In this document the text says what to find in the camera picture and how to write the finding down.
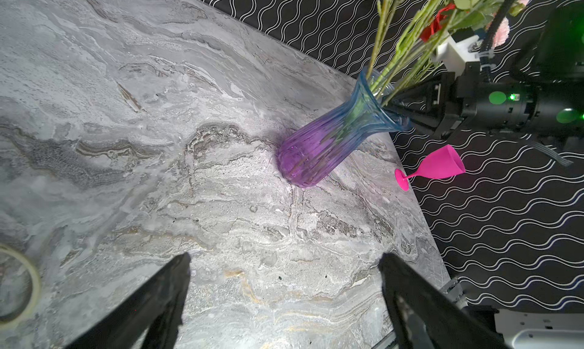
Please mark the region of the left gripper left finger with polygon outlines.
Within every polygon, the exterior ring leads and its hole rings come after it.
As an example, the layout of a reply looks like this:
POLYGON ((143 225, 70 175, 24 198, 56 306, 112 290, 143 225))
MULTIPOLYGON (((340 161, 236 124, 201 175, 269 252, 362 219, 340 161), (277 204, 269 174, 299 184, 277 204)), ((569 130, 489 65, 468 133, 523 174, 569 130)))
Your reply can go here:
POLYGON ((69 348, 131 348, 145 334, 143 348, 173 348, 191 278, 191 257, 172 258, 108 316, 69 348))

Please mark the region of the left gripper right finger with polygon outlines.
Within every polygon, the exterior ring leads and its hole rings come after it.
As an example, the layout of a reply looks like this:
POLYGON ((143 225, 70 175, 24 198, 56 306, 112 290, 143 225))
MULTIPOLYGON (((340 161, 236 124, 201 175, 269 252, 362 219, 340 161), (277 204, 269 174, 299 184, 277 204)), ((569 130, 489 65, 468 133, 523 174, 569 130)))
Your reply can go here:
POLYGON ((378 263, 382 292, 400 348, 505 348, 394 253, 378 263))

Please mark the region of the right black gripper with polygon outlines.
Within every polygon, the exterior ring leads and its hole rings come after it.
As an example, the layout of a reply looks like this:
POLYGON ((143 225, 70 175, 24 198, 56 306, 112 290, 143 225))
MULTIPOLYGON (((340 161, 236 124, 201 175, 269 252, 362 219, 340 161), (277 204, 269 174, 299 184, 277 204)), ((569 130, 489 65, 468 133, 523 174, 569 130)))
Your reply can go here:
POLYGON ((486 82, 479 62, 456 78, 444 72, 396 92, 387 109, 410 119, 424 134, 448 139, 462 131, 516 136, 534 114, 534 89, 522 83, 486 82))

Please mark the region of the red pink rose stem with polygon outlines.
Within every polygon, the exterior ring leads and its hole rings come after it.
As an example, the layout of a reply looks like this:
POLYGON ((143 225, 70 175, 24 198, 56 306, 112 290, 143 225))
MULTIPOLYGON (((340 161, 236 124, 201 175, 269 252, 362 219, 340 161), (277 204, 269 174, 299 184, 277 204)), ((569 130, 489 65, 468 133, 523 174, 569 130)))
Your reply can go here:
POLYGON ((458 30, 482 28, 494 19, 504 0, 447 0, 439 7, 430 26, 406 58, 401 70, 389 81, 404 90, 426 79, 440 65, 430 60, 433 50, 458 30))

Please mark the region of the purple blue glass vase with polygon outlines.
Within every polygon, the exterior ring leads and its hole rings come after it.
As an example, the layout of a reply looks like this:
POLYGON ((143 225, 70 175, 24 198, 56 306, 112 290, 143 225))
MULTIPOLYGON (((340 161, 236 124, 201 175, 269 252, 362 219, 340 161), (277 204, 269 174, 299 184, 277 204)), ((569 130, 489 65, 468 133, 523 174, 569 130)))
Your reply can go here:
POLYGON ((394 84, 373 93, 369 82, 380 72, 361 72, 351 96, 340 106, 295 131, 278 148, 276 161, 281 175, 301 188, 315 186, 349 154, 373 134, 407 131, 405 116, 381 107, 380 102, 394 92, 394 84))

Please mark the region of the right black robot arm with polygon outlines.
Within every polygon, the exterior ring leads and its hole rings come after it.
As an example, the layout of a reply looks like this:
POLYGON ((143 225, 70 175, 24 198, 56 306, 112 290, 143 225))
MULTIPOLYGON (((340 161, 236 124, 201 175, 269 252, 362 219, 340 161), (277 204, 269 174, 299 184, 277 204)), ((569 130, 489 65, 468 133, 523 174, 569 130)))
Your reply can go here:
POLYGON ((449 140, 461 131, 483 131, 517 140, 522 134, 566 143, 583 137, 583 5, 559 7, 541 34, 526 43, 510 68, 511 83, 491 78, 489 62, 503 14, 503 0, 476 61, 460 75, 447 72, 386 96, 386 109, 424 134, 449 140))

